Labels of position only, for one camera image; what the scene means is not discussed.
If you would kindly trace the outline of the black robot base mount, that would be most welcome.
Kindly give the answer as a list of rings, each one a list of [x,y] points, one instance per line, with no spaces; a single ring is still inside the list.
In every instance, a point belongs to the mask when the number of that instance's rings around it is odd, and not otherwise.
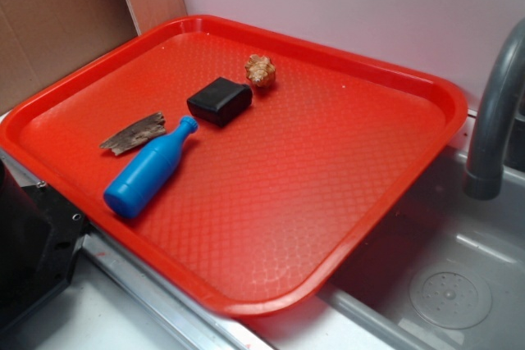
[[[21,186],[1,164],[1,332],[71,283],[85,214],[50,185]]]

